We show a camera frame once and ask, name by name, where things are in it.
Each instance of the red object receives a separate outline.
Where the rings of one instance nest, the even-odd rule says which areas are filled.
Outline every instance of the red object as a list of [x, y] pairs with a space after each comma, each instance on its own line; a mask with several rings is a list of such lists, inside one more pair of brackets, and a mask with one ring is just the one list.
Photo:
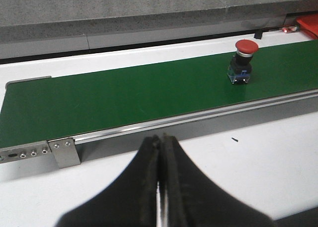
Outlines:
[[251, 40], [246, 40], [246, 39], [239, 40], [238, 42], [235, 43], [235, 46], [240, 52], [245, 54], [252, 54], [258, 51], [258, 44]]
[[318, 13], [300, 16], [296, 21], [300, 25], [300, 30], [313, 39], [318, 39]]

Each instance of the white surface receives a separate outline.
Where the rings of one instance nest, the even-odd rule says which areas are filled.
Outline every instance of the white surface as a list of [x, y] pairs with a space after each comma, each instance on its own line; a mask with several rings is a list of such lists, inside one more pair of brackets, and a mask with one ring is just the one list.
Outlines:
[[[0, 100], [10, 80], [65, 76], [235, 50], [252, 35], [0, 66]], [[260, 47], [305, 41], [265, 33]], [[318, 204], [318, 112], [181, 141], [217, 184], [277, 219]], [[52, 155], [0, 165], [0, 226], [51, 227], [110, 184], [135, 152], [59, 170]]]

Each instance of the conveyor belt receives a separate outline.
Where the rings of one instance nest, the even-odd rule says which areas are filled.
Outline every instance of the conveyor belt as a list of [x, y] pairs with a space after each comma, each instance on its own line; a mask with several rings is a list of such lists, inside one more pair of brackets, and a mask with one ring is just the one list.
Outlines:
[[0, 148], [314, 90], [317, 51], [317, 40], [261, 48], [248, 85], [226, 75], [233, 53], [12, 83]]

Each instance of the bolt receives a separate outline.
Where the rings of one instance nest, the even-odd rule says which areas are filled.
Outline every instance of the bolt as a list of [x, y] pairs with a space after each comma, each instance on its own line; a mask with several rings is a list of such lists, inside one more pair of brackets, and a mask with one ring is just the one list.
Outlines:
[[47, 154], [47, 153], [48, 153], [48, 149], [47, 149], [47, 148], [43, 148], [43, 149], [42, 149], [42, 153], [43, 153], [43, 154]]
[[25, 152], [22, 152], [22, 153], [20, 154], [20, 158], [26, 158]]

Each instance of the red button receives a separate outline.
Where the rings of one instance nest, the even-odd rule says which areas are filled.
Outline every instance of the red button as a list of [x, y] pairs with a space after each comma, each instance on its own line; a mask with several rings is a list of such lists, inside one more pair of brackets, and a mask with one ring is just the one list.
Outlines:
[[245, 54], [252, 54], [258, 51], [258, 44], [251, 40], [239, 40], [235, 43], [235, 46], [240, 52]]

